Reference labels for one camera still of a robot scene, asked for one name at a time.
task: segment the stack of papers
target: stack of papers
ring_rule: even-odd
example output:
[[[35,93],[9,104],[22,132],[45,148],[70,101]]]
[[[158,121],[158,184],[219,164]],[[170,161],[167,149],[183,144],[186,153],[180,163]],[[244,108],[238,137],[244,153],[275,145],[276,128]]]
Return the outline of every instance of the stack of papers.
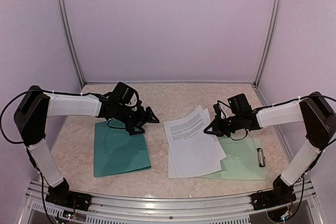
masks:
[[[208,110],[198,106],[183,119],[163,123],[169,143],[169,178],[204,176],[222,170],[226,157],[216,136],[203,132]]]

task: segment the clipboard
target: clipboard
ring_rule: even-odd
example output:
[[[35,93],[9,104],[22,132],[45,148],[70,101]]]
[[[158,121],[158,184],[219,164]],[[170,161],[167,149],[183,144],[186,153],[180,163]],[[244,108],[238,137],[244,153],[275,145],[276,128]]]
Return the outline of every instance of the clipboard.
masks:
[[[201,178],[229,180],[266,180],[266,158],[258,138],[247,137],[240,141],[218,138],[226,158],[220,162],[222,170]]]

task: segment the pink wall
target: pink wall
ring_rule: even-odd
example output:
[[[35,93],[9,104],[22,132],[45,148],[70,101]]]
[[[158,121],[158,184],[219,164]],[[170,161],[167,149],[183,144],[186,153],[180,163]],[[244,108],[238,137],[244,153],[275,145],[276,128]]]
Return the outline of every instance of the pink wall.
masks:
[[[78,92],[74,68],[62,31],[56,0],[0,0],[0,110],[32,84],[45,89]],[[18,141],[13,121],[15,103],[3,127]],[[47,141],[53,144],[64,118],[47,122]],[[0,222],[14,223],[30,180],[37,173],[23,146],[0,137]]]
[[[253,82],[273,0],[66,0],[88,82]]]
[[[320,91],[336,98],[336,0],[282,0],[261,92],[268,103]],[[336,110],[336,104],[330,102]],[[302,124],[281,127],[295,154],[305,139]],[[335,223],[336,144],[311,172],[327,223]]]

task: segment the table surface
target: table surface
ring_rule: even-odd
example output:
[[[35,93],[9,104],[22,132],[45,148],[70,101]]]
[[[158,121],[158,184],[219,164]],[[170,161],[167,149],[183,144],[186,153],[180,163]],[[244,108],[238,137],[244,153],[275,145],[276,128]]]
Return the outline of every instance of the table surface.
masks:
[[[211,197],[248,193],[272,187],[274,179],[287,167],[288,161],[275,130],[252,131],[250,137],[261,139],[266,157],[267,180],[216,180],[205,178],[168,178],[168,142],[162,122],[180,119],[198,105],[208,108],[214,118],[213,104],[245,93],[252,108],[261,106],[248,84],[131,84],[143,106],[150,106],[160,124],[145,125],[145,139],[152,168],[141,172],[94,178],[93,139],[95,123],[102,119],[69,116],[52,149],[62,175],[73,190],[114,196],[146,198]],[[107,93],[114,85],[86,85],[85,92]]]

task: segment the wire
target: wire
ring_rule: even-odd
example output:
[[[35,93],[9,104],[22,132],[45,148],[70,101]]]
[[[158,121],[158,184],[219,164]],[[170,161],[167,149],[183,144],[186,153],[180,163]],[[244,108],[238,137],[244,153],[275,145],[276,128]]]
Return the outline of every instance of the wire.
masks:
[[[329,144],[327,145],[327,147],[328,147],[329,145],[333,144],[335,141],[336,141],[336,138],[335,138],[334,140],[332,140],[331,142],[329,142]]]
[[[220,100],[217,100],[217,103],[221,103],[221,104],[227,106],[229,109],[231,109],[231,107],[230,107],[229,105],[227,105],[225,102],[222,102],[222,101],[220,101]]]
[[[122,127],[114,127],[114,126],[111,126],[111,125],[110,125],[110,122],[112,122],[112,121],[113,121],[113,119],[107,122],[106,125],[107,125],[108,128],[111,128],[111,129],[117,129],[117,130],[125,130],[125,129],[126,129],[126,127],[125,127],[125,128],[122,128]]]
[[[246,138],[246,137],[247,137],[247,134],[248,134],[248,131],[247,131],[247,129],[245,129],[245,136],[244,136],[243,138],[240,138],[240,139],[234,139],[234,138],[232,138],[231,136],[230,136],[230,138],[231,138],[233,141],[240,141],[240,140],[243,140],[244,138]]]
[[[290,203],[291,203],[290,208],[289,208],[289,211],[291,212],[292,209],[293,209],[294,204],[293,204],[293,201],[292,201],[291,199],[289,199],[289,201],[290,201]]]
[[[301,190],[301,198],[300,198],[299,205],[298,205],[298,207],[296,208],[294,214],[292,214],[292,215],[289,216],[287,219],[285,219],[285,221],[290,220],[291,218],[293,218],[293,217],[296,215],[296,213],[298,212],[298,210],[299,210],[299,208],[300,208],[300,206],[301,206],[301,203],[302,203],[302,199],[303,199],[303,191],[305,190],[305,189],[304,189],[304,188],[305,188],[305,187],[304,187],[304,186],[305,186],[304,184],[305,184],[304,176],[302,176],[302,190]]]
[[[0,114],[0,131],[4,137],[4,139],[8,142],[10,142],[11,144],[24,144],[23,141],[20,141],[20,142],[15,142],[15,141],[12,141],[10,140],[7,135],[5,134],[4,132],[4,129],[3,129],[3,124],[2,124],[2,119],[3,119],[3,116],[4,116],[4,113],[5,111],[8,109],[8,107],[14,102],[16,101],[18,98],[20,98],[21,96],[23,96],[24,94],[28,94],[28,93],[33,93],[33,92],[43,92],[43,93],[49,93],[49,94],[62,94],[62,95],[73,95],[73,96],[86,96],[86,95],[89,95],[91,93],[85,93],[85,94],[74,94],[74,93],[65,93],[65,92],[54,92],[54,91],[49,91],[49,90],[43,90],[43,89],[35,89],[35,90],[28,90],[28,91],[25,91],[25,92],[22,92],[21,94],[18,94],[16,97],[14,97],[13,99],[10,100],[9,103],[7,103],[4,107],[4,109],[2,110],[1,114]]]
[[[327,95],[310,94],[310,95],[305,95],[304,97],[294,98],[294,99],[288,100],[286,102],[280,102],[280,103],[277,103],[277,104],[274,104],[274,105],[268,105],[268,106],[258,107],[258,108],[255,108],[253,111],[259,111],[259,110],[266,109],[266,108],[272,108],[272,107],[284,105],[284,104],[287,104],[287,103],[290,103],[290,102],[293,102],[293,101],[299,101],[299,100],[302,100],[302,99],[305,99],[305,98],[314,98],[314,97],[321,97],[321,98],[329,99],[329,100],[331,100],[333,102],[336,102],[335,98],[329,97]]]
[[[43,203],[43,209],[44,209],[44,212],[46,213],[46,216],[49,220],[49,222],[51,224],[54,224],[53,221],[51,220],[49,214],[48,214],[48,211],[47,211],[47,207],[46,207],[46,203],[44,201],[44,179],[43,179],[43,175],[42,175],[42,172],[40,171],[40,169],[38,167],[36,167],[36,169],[38,170],[38,172],[40,173],[40,176],[41,176],[41,180],[42,180],[42,186],[41,186],[41,192],[42,192],[42,203]]]

